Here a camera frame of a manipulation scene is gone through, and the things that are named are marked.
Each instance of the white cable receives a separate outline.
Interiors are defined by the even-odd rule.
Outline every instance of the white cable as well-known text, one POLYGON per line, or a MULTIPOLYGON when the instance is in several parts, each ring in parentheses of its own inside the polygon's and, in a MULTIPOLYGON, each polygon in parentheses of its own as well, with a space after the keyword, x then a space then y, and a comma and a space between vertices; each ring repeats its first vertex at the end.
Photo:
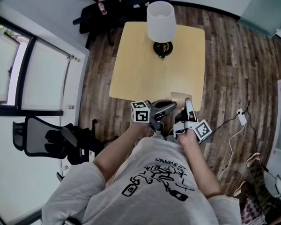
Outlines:
MULTIPOLYGON (((241 133, 241 132, 243 131, 244 127, 245 127, 245 125, 243 126, 243 128, 242 128, 239 132, 235 133, 232 137, 234 137, 234 136, 236 136, 237 134, 241 133)), ((232 150, 232 147, 231 147, 231 144, 230 144, 230 140, 231 140, 232 137, 230 137, 230 138, 229 138, 229 141, 228 141, 228 142, 229 142, 230 149, 231 149, 231 157, 230 157, 230 159, 229 159, 228 166, 226 167, 226 169, 225 169, 224 171, 222 171, 222 173, 220 174, 220 176, 217 177, 217 179, 219 179, 219 178, 222 176, 222 174, 223 174, 223 173, 228 169, 228 167, 230 166, 230 163, 231 163, 231 160, 232 160, 232 157, 233 157, 233 150, 232 150)))
POLYGON ((267 205, 271 205, 271 206, 273 206, 274 208, 276 208, 276 209, 277 209, 277 207, 276 207, 275 205, 272 205, 271 203, 266 203, 266 204, 264 204, 264 206, 263 206, 262 210, 264 210, 264 207, 265 207, 265 206, 267 206, 267 205))

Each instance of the sneaker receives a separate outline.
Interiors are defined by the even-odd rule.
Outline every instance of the sneaker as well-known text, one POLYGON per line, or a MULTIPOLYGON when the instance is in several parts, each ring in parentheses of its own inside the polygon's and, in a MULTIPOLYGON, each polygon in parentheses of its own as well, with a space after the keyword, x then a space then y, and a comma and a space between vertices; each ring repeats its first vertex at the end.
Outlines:
POLYGON ((259 152, 255 152, 252 156, 250 156, 246 162, 247 167, 250 167, 252 162, 258 160, 260 161, 260 153, 259 152))
POLYGON ((238 187, 238 189, 236 189, 235 191, 234 191, 234 193, 233 193, 233 196, 234 197, 237 197, 238 195, 240 195, 241 194, 241 189, 242 189, 242 186, 246 183, 247 181, 243 181, 242 182, 242 184, 238 187))

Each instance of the baseboard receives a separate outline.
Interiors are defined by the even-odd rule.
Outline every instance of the baseboard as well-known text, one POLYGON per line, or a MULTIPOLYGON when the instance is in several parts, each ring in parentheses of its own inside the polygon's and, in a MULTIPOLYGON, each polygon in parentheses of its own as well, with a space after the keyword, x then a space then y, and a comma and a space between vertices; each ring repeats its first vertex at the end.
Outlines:
POLYGON ((211 12, 215 12, 215 13, 223 14, 225 16, 232 17, 236 20, 240 19, 240 16, 235 15, 233 13, 226 12, 224 10, 220 10, 220 9, 217 9, 217 8, 214 8, 214 7, 209 7, 209 6, 197 4, 197 3, 180 2, 180 1, 171 1, 170 0, 170 4, 175 5, 175 6, 184 6, 184 7, 190 7, 190 8, 204 9, 204 10, 207 10, 207 11, 211 11, 211 12))

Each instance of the bottle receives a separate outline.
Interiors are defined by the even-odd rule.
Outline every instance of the bottle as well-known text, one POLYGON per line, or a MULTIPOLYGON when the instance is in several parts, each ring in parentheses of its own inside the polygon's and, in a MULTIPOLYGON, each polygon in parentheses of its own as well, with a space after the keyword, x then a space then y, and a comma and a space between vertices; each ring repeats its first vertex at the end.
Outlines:
POLYGON ((103 15, 106 15, 107 11, 105 10, 104 4, 101 1, 98 1, 98 6, 99 6, 99 9, 101 10, 101 13, 103 15))

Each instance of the black lamp base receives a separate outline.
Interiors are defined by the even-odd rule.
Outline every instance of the black lamp base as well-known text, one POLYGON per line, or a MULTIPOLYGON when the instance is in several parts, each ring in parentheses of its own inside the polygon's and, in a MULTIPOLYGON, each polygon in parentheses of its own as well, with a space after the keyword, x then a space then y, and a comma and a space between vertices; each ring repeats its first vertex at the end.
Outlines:
POLYGON ((168 43, 157 43, 153 44, 154 52, 161 58, 165 56, 169 56, 173 51, 173 44, 171 42, 168 43))

